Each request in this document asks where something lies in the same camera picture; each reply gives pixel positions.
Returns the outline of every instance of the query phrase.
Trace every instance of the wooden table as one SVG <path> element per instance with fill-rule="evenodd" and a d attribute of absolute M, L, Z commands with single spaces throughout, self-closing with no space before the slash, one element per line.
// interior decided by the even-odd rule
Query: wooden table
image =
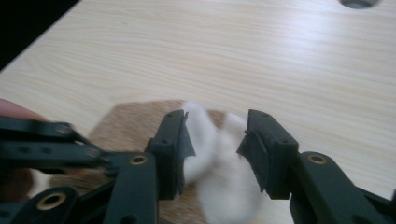
<path fill-rule="evenodd" d="M 396 2 L 87 0 L 0 75 L 0 97 L 87 134 L 118 103 L 273 115 L 353 182 L 396 187 Z M 291 223 L 288 202 L 262 220 Z"/>

